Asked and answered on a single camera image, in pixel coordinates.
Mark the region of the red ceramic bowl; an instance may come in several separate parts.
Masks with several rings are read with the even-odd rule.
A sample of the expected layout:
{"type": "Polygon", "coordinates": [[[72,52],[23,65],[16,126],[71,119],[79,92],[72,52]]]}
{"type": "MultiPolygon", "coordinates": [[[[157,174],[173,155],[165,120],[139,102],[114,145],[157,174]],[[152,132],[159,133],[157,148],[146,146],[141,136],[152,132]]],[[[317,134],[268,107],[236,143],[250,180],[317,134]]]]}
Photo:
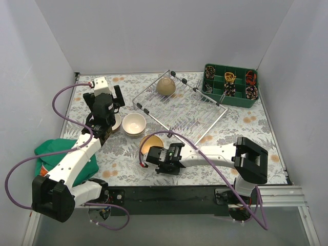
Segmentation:
{"type": "Polygon", "coordinates": [[[119,130],[121,126],[121,116],[119,114],[115,114],[115,125],[112,127],[112,132],[115,133],[119,130]]]}

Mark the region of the beige bowl white flower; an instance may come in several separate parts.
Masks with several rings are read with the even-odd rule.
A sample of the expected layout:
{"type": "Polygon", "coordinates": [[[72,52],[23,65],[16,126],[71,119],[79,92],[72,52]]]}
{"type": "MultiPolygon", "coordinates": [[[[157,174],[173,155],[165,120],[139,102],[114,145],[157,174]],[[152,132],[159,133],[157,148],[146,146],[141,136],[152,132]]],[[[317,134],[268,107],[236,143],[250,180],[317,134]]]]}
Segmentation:
{"type": "Polygon", "coordinates": [[[146,119],[139,113],[130,113],[122,120],[122,128],[128,131],[146,129],[146,119]]]}

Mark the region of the beige bowl bird motif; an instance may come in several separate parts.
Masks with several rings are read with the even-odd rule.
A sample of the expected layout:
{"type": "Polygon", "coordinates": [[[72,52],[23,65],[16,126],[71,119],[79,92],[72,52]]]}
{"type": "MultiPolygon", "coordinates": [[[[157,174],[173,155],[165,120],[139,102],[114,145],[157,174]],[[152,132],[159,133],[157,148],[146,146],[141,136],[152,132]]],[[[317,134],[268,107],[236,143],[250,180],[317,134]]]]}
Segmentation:
{"type": "Polygon", "coordinates": [[[141,141],[140,141],[140,146],[142,146],[141,148],[141,153],[142,155],[145,155],[146,153],[148,153],[150,147],[161,147],[163,148],[163,142],[162,140],[158,137],[158,136],[150,136],[147,140],[148,136],[145,136],[141,141]]]}

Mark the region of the beige floral bowl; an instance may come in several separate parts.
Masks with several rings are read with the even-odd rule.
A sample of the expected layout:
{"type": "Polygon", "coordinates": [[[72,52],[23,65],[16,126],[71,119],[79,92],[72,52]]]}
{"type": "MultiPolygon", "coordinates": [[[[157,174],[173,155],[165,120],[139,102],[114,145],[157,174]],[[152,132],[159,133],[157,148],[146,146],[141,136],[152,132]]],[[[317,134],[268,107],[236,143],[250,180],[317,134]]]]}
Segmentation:
{"type": "Polygon", "coordinates": [[[145,132],[145,129],[141,129],[141,130],[137,130],[137,131],[128,131],[128,130],[124,130],[124,133],[130,137],[130,138],[138,138],[141,137],[143,135],[143,133],[145,132]]]}

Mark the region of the olive beige plain bowl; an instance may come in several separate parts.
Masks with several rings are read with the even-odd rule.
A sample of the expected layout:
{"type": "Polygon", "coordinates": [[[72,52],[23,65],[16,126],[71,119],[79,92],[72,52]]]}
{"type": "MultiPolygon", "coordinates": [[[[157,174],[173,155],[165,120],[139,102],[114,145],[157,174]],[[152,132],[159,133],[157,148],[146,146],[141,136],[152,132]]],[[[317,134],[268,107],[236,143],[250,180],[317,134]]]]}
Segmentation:
{"type": "Polygon", "coordinates": [[[176,90],[176,85],[171,78],[161,78],[156,86],[156,91],[163,96],[170,96],[176,90]]]}

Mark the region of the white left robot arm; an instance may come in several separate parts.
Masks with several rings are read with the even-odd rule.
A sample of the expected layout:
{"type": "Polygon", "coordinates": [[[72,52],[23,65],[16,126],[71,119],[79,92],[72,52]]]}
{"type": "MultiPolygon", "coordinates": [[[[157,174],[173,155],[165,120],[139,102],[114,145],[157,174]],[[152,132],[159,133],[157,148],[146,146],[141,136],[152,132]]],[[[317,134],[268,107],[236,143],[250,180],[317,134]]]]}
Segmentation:
{"type": "Polygon", "coordinates": [[[125,106],[118,85],[114,86],[115,94],[99,83],[93,88],[92,93],[83,95],[91,112],[73,150],[45,176],[38,175],[32,182],[32,209],[59,222],[67,221],[79,205],[89,201],[103,205],[109,199],[108,184],[101,179],[90,178],[74,185],[81,170],[112,134],[115,114],[125,106]]]}

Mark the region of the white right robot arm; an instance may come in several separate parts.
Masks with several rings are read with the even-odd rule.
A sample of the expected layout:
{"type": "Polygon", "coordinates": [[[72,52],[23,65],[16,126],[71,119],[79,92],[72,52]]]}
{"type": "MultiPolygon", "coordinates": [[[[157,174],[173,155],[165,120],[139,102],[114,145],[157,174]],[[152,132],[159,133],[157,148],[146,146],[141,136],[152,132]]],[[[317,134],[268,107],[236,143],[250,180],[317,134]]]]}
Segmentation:
{"type": "Polygon", "coordinates": [[[268,181],[268,151],[246,137],[238,137],[235,143],[221,146],[192,147],[185,143],[172,143],[167,149],[152,146],[143,155],[146,165],[155,165],[156,173],[178,175],[180,169],[209,166],[235,169],[232,198],[236,203],[245,203],[256,185],[268,181]]]}

